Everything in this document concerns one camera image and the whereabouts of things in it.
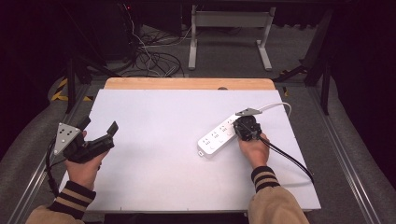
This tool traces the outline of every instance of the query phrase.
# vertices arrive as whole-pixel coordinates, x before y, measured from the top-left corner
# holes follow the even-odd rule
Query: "metal frame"
[[[361,208],[361,212],[363,213],[366,222],[381,223],[381,220],[379,219],[378,214],[376,213],[375,208],[371,203],[363,184],[361,183],[361,179],[347,155],[347,150],[344,148],[344,145],[332,124],[332,120],[322,111],[322,103],[320,101],[320,96],[317,90],[314,87],[308,87],[307,89],[309,95],[314,101],[318,113],[320,114],[323,124],[327,129],[330,140],[332,142],[335,156],[337,157],[341,168],[344,171],[346,181],[348,182],[353,194],[355,195],[356,201]]]
[[[257,47],[262,56],[262,63],[266,71],[272,71],[272,65],[265,49],[271,24],[275,16],[275,7],[269,12],[228,12],[228,11],[196,11],[196,5],[191,11],[191,44],[189,69],[194,70],[196,64],[197,44],[196,28],[208,26],[221,27],[264,27],[262,39],[257,40]]]
[[[79,104],[84,99],[85,94],[89,87],[90,85],[81,86],[81,88],[78,90],[76,103],[74,104],[70,112],[65,114],[62,123],[69,123],[72,120],[73,116],[75,115],[78,109]],[[50,160],[53,161],[54,159],[55,156],[53,153],[51,153]],[[45,160],[46,160],[46,155],[44,155],[43,159],[35,169],[35,172],[32,175],[32,178],[28,186],[26,187],[26,190],[22,194],[20,201],[18,202],[17,206],[14,209],[14,212],[12,213],[11,217],[8,220],[8,224],[21,223],[23,219],[26,217],[27,215],[26,213],[29,207],[32,205],[33,200],[35,199],[35,196],[38,193],[38,190],[40,189],[44,179],[47,176],[47,173],[45,172],[46,170]]]

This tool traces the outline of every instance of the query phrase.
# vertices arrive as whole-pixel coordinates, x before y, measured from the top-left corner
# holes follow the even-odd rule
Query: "white power strip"
[[[211,158],[228,142],[233,140],[233,138],[235,138],[233,122],[238,118],[239,116],[231,115],[215,129],[198,140],[198,155]]]

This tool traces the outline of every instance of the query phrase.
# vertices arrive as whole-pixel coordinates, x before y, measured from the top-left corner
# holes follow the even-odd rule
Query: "metal bracket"
[[[73,142],[79,133],[81,133],[80,129],[64,123],[59,123],[53,154],[55,154],[55,156],[59,155],[59,153]]]
[[[260,110],[248,108],[246,110],[242,110],[241,112],[235,113],[235,115],[244,117],[244,116],[250,116],[250,115],[258,115],[261,113],[262,112]]]

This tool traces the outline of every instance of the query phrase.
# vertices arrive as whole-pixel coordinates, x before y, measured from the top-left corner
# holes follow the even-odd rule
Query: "person's left hand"
[[[99,166],[102,164],[102,160],[107,153],[108,151],[85,163],[65,161],[64,164],[66,165],[69,179],[86,189],[93,190]]]

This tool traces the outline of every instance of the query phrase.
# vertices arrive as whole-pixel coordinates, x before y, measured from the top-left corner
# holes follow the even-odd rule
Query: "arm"
[[[87,206],[96,193],[81,185],[67,181],[66,186],[49,207],[39,206],[27,220],[27,224],[83,223],[81,221]]]
[[[26,223],[83,223],[82,216],[96,195],[93,187],[98,168],[107,153],[108,151],[82,164],[65,161],[70,180],[51,206],[37,207]]]
[[[251,179],[256,188],[248,208],[249,223],[308,223],[294,196],[280,187],[274,171],[267,166],[268,146],[260,140],[238,141],[253,168]]]

